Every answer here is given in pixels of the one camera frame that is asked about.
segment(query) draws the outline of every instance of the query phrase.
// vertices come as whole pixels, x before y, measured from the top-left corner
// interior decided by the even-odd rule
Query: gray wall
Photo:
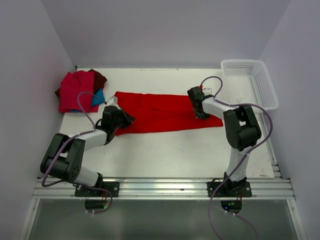
[[[0,238],[19,237],[72,64],[39,0],[0,1]]]
[[[290,177],[309,239],[320,239],[320,1],[292,0],[260,59],[279,109],[272,135],[280,170]]]
[[[290,0],[42,0],[75,65],[219,67],[257,59]]]

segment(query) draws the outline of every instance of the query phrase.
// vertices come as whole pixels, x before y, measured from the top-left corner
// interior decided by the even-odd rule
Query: laundry basket
[[[221,62],[224,88],[231,104],[252,103],[266,110],[279,106],[274,86],[262,61],[231,59]]]

